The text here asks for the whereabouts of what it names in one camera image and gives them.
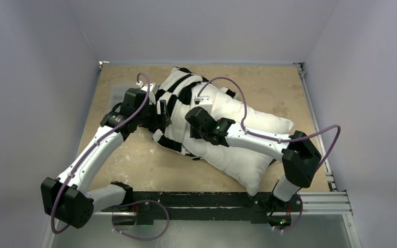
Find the black white checkered pillowcase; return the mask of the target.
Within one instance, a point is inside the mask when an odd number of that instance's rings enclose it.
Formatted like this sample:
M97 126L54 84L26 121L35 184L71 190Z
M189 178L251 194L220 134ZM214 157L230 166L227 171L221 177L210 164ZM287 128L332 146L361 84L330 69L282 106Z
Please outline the black white checkered pillowcase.
M201 88L202 83L208 79L196 75L187 68L173 67L170 75L159 86L155 95L156 100L164 100L167 103L167 113L171 124L166 128L148 128L152 139L163 148L188 156L193 160L203 160L184 146L185 138L190 138L190 126L185 120L185 114L189 111L193 101L193 88Z

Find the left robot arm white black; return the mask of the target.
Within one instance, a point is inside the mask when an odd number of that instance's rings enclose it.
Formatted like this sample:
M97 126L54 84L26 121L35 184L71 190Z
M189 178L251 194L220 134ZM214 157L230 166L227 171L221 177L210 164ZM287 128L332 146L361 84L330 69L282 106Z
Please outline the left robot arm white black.
M166 105L156 102L157 90L153 83L127 89L123 101L104 115L96 134L75 161L56 178L47 177L42 182L44 211L50 216L54 234L62 233L55 220L81 228L98 211L114 206L120 211L132 208L131 186L114 181L98 190L88 188L107 159L138 127L168 123Z

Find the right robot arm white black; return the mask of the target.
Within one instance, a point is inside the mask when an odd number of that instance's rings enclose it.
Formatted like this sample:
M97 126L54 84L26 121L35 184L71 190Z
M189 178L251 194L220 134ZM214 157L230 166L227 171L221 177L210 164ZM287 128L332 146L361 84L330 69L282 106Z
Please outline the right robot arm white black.
M321 154L310 138L301 131L292 135L274 134L259 130L245 131L232 119L215 120L202 107L195 107L185 115L193 136L212 145L237 147L255 151L282 163L284 176L272 190L272 208L282 210L302 188L309 188L318 170Z

